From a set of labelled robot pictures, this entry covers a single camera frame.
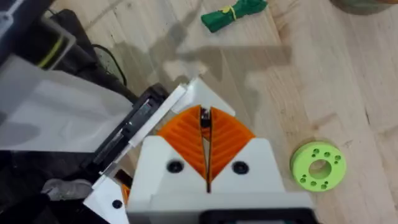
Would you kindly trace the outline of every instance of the black screw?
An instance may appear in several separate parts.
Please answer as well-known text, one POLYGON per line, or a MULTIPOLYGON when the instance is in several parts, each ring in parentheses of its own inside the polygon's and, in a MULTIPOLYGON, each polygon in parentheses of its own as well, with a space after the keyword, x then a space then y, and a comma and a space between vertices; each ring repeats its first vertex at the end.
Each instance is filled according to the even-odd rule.
POLYGON ((249 172, 249 166, 243 161, 236 161, 232 164, 235 174, 243 175, 249 172))
POLYGON ((178 174, 184 169, 184 164, 182 164, 181 161, 170 161, 169 164, 167 164, 167 170, 172 173, 172 174, 178 174))
POLYGON ((112 202, 112 206, 113 206, 114 208, 116 208, 116 209, 121 208, 122 205, 123 205, 123 203, 122 203, 120 200, 114 200, 114 201, 112 202))

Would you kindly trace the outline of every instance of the hole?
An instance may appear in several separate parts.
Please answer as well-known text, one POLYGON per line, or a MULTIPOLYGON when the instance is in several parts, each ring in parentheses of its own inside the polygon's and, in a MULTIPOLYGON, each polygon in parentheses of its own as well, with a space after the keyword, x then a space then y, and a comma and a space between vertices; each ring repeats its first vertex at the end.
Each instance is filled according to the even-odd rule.
POLYGON ((249 166, 243 161, 236 161, 232 164, 232 170, 235 174, 243 175, 249 172, 249 166))
POLYGON ((178 174, 184 169, 184 164, 178 160, 172 160, 167 164, 167 170, 172 174, 178 174))
POLYGON ((328 161, 319 159, 311 163, 308 171, 314 179, 324 179, 329 176, 331 165, 328 161))
POLYGON ((114 200, 114 201, 112 202, 112 206, 113 206, 114 208, 116 208, 116 209, 121 208, 122 205, 123 205, 123 203, 122 203, 120 200, 114 200))

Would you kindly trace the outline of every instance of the green spool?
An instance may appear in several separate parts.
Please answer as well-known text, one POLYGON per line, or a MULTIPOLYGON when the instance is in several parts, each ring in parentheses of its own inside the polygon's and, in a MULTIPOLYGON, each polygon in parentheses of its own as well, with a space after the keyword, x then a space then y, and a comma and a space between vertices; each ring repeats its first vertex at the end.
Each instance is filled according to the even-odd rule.
POLYGON ((346 173, 344 155, 327 142, 315 141, 300 147, 290 160, 290 169, 296 182, 312 192, 324 192, 336 187, 346 173), (314 162, 323 160, 324 165, 310 170, 314 162))

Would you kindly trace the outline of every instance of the wooden floor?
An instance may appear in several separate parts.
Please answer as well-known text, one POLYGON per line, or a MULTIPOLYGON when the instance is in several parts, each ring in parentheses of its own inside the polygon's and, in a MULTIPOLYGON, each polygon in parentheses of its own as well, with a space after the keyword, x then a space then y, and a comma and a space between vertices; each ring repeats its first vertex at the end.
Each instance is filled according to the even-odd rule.
POLYGON ((200 16, 234 0, 58 0, 116 55, 140 94, 197 75, 270 140, 288 190, 289 159, 327 139, 348 170, 312 194, 322 223, 398 223, 398 6, 353 16, 327 0, 270 0, 211 34, 200 16))

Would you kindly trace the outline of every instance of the green cloth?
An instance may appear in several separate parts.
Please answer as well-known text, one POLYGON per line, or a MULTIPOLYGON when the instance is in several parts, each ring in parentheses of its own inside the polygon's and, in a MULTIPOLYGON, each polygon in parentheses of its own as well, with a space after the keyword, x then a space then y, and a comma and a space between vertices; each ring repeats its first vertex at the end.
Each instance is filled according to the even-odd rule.
MULTIPOLYGON (((238 0, 232 7, 235 11, 236 18, 239 19, 245 15, 261 12, 266 6, 267 3, 264 0, 238 0)), ((210 32, 216 32, 232 23, 234 21, 234 15, 232 10, 223 12, 222 9, 220 9, 219 11, 202 15, 201 21, 210 32)))

